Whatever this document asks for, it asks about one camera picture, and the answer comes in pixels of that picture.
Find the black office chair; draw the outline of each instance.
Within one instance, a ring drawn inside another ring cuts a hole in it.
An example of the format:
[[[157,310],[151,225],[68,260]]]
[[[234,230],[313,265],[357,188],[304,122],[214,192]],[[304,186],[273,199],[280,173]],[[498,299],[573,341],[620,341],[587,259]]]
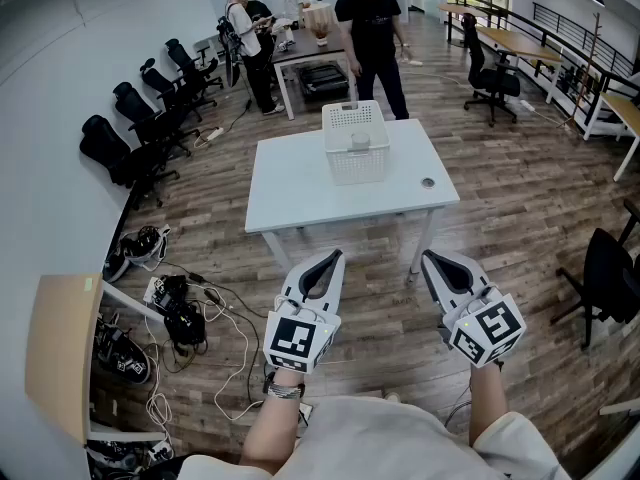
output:
[[[168,141],[170,146],[177,146],[184,150],[187,156],[191,156],[191,151],[179,142],[186,135],[180,130],[180,125],[184,122],[181,109],[154,111],[129,82],[118,84],[113,94],[117,100],[116,110],[133,122],[129,130],[136,132],[142,144]]]
[[[220,89],[224,88],[222,78],[210,78],[213,71],[218,67],[218,59],[214,56],[209,65],[204,67],[206,65],[204,52],[209,49],[208,46],[198,50],[198,54],[201,56],[202,69],[198,69],[195,59],[189,57],[184,46],[177,39],[169,39],[165,46],[171,60],[178,65],[178,71],[184,75],[185,84],[198,87],[202,91],[201,96],[210,86],[217,85]]]
[[[194,112],[198,122],[202,122],[202,116],[196,110],[198,102],[194,101],[193,95],[186,90],[185,86],[179,83],[182,77],[170,82],[153,67],[155,62],[155,59],[147,59],[147,62],[140,67],[140,74],[145,84],[160,93],[156,99],[162,100],[165,110],[170,111],[174,108],[179,108],[185,118],[189,112]]]
[[[138,208],[139,199],[148,192],[153,192],[158,207],[162,206],[162,201],[155,192],[155,183],[168,176],[178,179],[180,175],[176,171],[157,174],[159,170],[164,170],[165,166],[164,152],[161,148],[155,144],[146,144],[131,150],[109,121],[99,115],[90,117],[82,125],[82,133],[84,138],[80,142],[80,151],[102,164],[109,171],[114,184],[127,188],[135,187],[135,209]]]
[[[476,31],[476,18],[466,13],[462,19],[462,27],[464,29],[466,42],[469,45],[469,53],[471,54],[471,70],[469,71],[469,83],[474,89],[481,89],[489,94],[473,91],[473,100],[465,101],[464,109],[469,110],[469,105],[489,105],[491,108],[491,121],[489,126],[493,127],[496,123],[495,109],[504,110],[512,116],[512,122],[518,122],[518,116],[510,109],[504,100],[505,95],[520,96],[520,80],[513,75],[509,75],[507,71],[516,71],[517,68],[511,66],[507,62],[507,56],[513,55],[506,50],[498,50],[500,53],[500,62],[496,62],[497,70],[483,69],[484,53],[482,51],[482,43],[478,39]]]
[[[584,261],[583,284],[564,268],[556,272],[567,278],[580,295],[580,300],[553,317],[551,325],[584,307],[587,332],[583,350],[591,343],[591,322],[594,318],[604,322],[612,317],[616,322],[629,323],[640,309],[640,255],[634,264],[623,247],[633,227],[640,222],[640,211],[629,200],[624,201],[624,207],[631,216],[619,240],[600,228],[594,231]],[[592,313],[594,307],[600,309],[597,315]]]

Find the person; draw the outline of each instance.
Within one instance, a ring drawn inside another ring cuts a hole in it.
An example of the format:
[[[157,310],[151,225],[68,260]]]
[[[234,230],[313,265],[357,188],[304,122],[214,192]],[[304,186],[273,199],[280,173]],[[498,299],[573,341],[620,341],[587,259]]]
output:
[[[373,82],[378,75],[396,119],[408,119],[394,34],[400,40],[403,55],[409,59],[413,55],[400,26],[398,1],[338,0],[336,16],[349,67],[356,76],[359,99],[373,99]]]
[[[304,27],[304,0],[284,0],[284,17],[293,21],[292,30]]]
[[[227,18],[242,40],[240,55],[258,106],[264,115],[277,114],[284,111],[284,106],[271,96],[269,65],[273,49],[263,49],[256,35],[256,30],[266,26],[271,20],[263,17],[252,22],[246,11],[248,2],[249,0],[231,0],[227,6]]]
[[[251,426],[240,465],[194,455],[178,480],[569,479],[533,424],[508,412],[494,363],[471,367],[468,444],[426,411],[395,403],[398,396],[391,394],[389,400],[321,401],[295,446],[300,399],[290,393],[303,387],[304,376],[279,369],[273,382],[276,389]]]

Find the woman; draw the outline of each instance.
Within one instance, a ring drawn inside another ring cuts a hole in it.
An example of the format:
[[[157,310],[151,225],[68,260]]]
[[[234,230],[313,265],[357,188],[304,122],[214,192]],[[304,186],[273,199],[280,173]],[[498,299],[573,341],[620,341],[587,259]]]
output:
[[[304,27],[303,9],[304,0],[284,0],[284,17],[293,21],[292,30]]]
[[[246,11],[248,3],[249,0],[231,0],[227,6],[227,19],[242,40],[240,55],[258,106],[265,116],[278,114],[284,111],[284,106],[276,105],[277,99],[271,96],[269,65],[273,51],[263,49],[256,35],[256,30],[266,26],[271,19],[264,17],[252,22]]]

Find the black bag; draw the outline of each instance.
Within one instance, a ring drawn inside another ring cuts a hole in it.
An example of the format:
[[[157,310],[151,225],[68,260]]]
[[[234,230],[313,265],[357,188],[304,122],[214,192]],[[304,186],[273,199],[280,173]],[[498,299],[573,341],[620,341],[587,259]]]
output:
[[[336,64],[322,64],[298,70],[305,100],[337,99],[349,92],[349,79]]]

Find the wooden desk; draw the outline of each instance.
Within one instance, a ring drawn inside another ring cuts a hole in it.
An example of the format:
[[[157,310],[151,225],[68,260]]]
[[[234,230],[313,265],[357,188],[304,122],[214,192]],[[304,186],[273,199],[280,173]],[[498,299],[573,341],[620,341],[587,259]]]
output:
[[[540,60],[551,64],[557,64],[556,72],[551,80],[551,87],[547,94],[547,103],[551,103],[553,90],[558,85],[558,77],[562,67],[562,57],[553,50],[540,46],[535,41],[529,39],[520,32],[513,30],[504,30],[497,28],[478,27],[478,32],[490,38],[493,42],[498,43],[505,50],[509,50],[516,55],[516,67],[520,57],[524,59]]]
[[[438,9],[440,9],[441,11],[447,12],[449,13],[449,19],[448,19],[448,29],[449,31],[447,32],[447,42],[451,43],[451,27],[452,27],[452,21],[453,21],[453,14],[465,14],[465,13],[469,13],[472,14],[473,16],[475,16],[476,18],[482,18],[484,16],[488,16],[487,13],[482,12],[478,9],[476,9],[475,7],[467,7],[464,5],[456,5],[456,4],[440,4],[438,6]]]
[[[615,114],[622,120],[620,131],[618,132],[618,136],[616,137],[616,142],[620,140],[620,136],[622,135],[622,132],[625,130],[625,128],[628,128],[635,136],[635,139],[633,141],[633,144],[631,145],[631,148],[629,149],[629,152],[627,153],[627,156],[624,157],[622,165],[613,177],[613,181],[618,181],[620,179],[620,176],[622,176],[624,170],[627,168],[627,165],[629,165],[629,161],[631,160],[631,157],[635,153],[636,149],[638,148],[638,144],[640,143],[640,110],[629,100],[625,100],[620,96],[614,96],[613,94],[601,92],[600,99],[598,100],[598,104],[596,105],[596,110],[593,113],[591,121],[589,122],[589,126],[587,126],[587,130],[585,131],[584,140],[589,139],[591,130],[593,129],[593,124],[598,119],[598,115],[600,114],[600,110],[602,110],[603,103],[606,103],[607,106],[611,110],[613,110]]]
[[[348,68],[349,59],[344,51],[344,47],[342,46],[340,31],[337,26],[331,30],[331,33],[327,37],[327,46],[318,46],[316,43],[316,36],[314,36],[313,32],[307,28],[294,30],[293,37],[296,43],[289,46],[289,50],[286,52],[279,52],[276,50],[271,59],[273,66],[276,69],[276,76],[278,77],[278,84],[280,85],[280,91],[282,92],[282,99],[284,100],[284,106],[287,108],[287,115],[289,116],[290,121],[295,119],[295,116],[291,109],[291,100],[289,99],[289,93],[287,92],[287,85],[285,84],[284,77],[282,76],[282,68],[285,66],[317,60],[345,60],[347,63],[347,75],[349,77],[349,96],[353,103],[358,101],[356,96],[356,78]]]
[[[119,432],[89,419],[93,336],[104,293],[147,318],[162,316],[102,280],[101,274],[42,276],[31,316],[27,396],[84,446],[96,441],[162,441],[164,432]]]

